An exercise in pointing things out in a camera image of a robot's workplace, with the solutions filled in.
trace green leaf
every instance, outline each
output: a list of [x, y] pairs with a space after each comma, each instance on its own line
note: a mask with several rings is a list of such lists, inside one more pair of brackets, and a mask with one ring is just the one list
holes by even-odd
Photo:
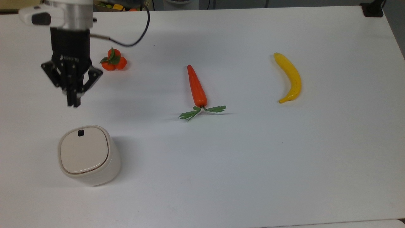
[[115, 57], [115, 50], [114, 50], [114, 48], [113, 47], [111, 47], [111, 55], [110, 55], [110, 60], [112, 59], [112, 58], [114, 58]]
[[188, 119], [188, 120], [187, 120], [187, 122], [188, 122], [188, 121], [190, 121], [194, 116], [196, 116], [200, 111], [201, 111], [201, 109], [200, 109], [200, 110], [195, 110], [195, 111], [190, 111], [190, 112], [182, 113], [182, 114], [180, 114], [180, 116], [178, 117], [178, 119]]
[[105, 62], [108, 60], [108, 57], [104, 57], [99, 63]]
[[225, 111], [225, 109], [226, 109], [226, 105], [224, 105], [224, 106], [217, 106], [217, 107], [213, 107], [213, 108], [207, 109], [207, 112], [216, 112], [216, 113], [218, 113], [218, 112], [223, 112], [223, 111]]
[[113, 64], [113, 65], [117, 65], [120, 60], [121, 60], [121, 56], [114, 56], [113, 58], [111, 58], [109, 60], [109, 63]]

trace floor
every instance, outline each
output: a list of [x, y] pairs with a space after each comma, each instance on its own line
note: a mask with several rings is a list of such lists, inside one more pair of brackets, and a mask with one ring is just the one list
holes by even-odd
[[[155, 10], [164, 10], [163, 1], [154, 0]], [[213, 8], [214, 0], [199, 0], [200, 9]], [[372, 0], [269, 0], [269, 7], [354, 6]], [[216, 0], [215, 9], [263, 8], [266, 0]], [[405, 0], [387, 0], [384, 12], [402, 55], [405, 57]]]

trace lid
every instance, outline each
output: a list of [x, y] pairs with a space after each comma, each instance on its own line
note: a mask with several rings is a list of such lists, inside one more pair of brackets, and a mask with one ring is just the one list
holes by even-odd
[[100, 167], [108, 156], [105, 134], [95, 127], [77, 129], [63, 139], [60, 159], [70, 173], [82, 173]]

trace orange carrot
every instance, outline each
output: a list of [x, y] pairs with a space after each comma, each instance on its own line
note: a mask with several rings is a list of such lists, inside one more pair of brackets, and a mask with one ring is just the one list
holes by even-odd
[[207, 105], [207, 97], [200, 81], [198, 80], [197, 74], [191, 65], [187, 66], [188, 79], [190, 80], [191, 94], [193, 95], [194, 104], [199, 107], [205, 107]]

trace yellow banana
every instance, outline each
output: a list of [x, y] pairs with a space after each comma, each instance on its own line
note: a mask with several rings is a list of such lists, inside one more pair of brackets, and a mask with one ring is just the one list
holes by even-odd
[[284, 55], [280, 53], [274, 53], [274, 59], [281, 69], [283, 69], [283, 71], [286, 73], [291, 83], [290, 91], [286, 97], [279, 100], [279, 103], [282, 104], [286, 101], [295, 100], [301, 93], [301, 77], [298, 70]]

